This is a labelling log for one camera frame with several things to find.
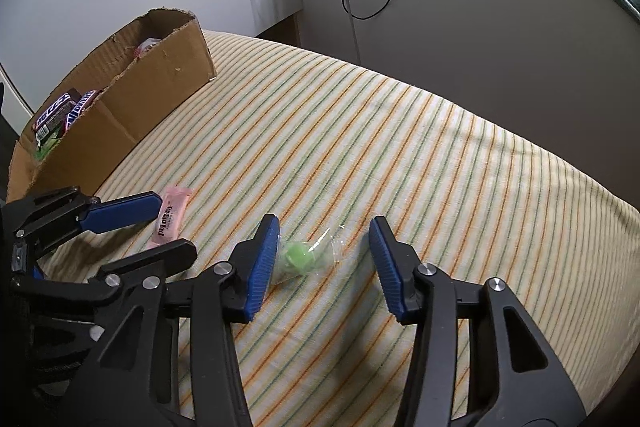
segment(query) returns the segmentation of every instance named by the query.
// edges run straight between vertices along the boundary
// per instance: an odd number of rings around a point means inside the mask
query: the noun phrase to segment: cardboard box
[[[162,41],[134,58],[148,38]],[[146,134],[215,76],[193,14],[162,8],[135,19],[80,62],[36,111],[14,148],[7,200],[70,185],[95,194]],[[71,87],[103,92],[40,163],[31,125]]]

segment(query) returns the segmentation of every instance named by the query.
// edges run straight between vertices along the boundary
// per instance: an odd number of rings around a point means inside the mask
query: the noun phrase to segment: pink wrapper
[[[182,216],[191,194],[193,190],[186,187],[167,187],[164,190],[162,206],[156,219],[156,229],[149,240],[149,247],[157,247],[178,239]]]

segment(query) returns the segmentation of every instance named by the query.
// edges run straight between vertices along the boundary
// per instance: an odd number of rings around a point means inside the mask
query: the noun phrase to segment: striped bed sheet
[[[343,225],[344,258],[323,279],[270,288],[234,327],[257,427],[389,426],[414,327],[386,309],[367,247],[386,216],[400,241],[452,277],[504,278],[542,329],[588,410],[640,341],[640,216],[559,157],[439,96],[283,44],[205,31],[218,76],[114,171],[109,200],[193,188],[182,237],[192,277],[226,259],[267,212],[284,239]],[[81,282],[145,248],[152,226],[85,233],[45,266]],[[181,409],[193,416],[189,330],[180,329]],[[455,415],[466,405],[461,326]]]

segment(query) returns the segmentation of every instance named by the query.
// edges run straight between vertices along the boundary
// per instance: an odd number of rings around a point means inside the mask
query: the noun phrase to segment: bed
[[[505,279],[545,333],[587,410],[640,341],[640,216],[561,158],[442,99],[323,55],[205,31],[218,76],[129,154],[97,195],[167,185],[194,190],[182,237],[198,247],[184,277],[226,259],[263,214],[284,239],[341,226],[328,277],[268,290],[234,329],[257,427],[389,426],[414,327],[386,309],[369,221],[456,279]],[[81,282],[145,248],[152,226],[85,233],[44,266]],[[193,416],[189,330],[180,330],[181,410]],[[460,324],[454,414],[466,404]]]

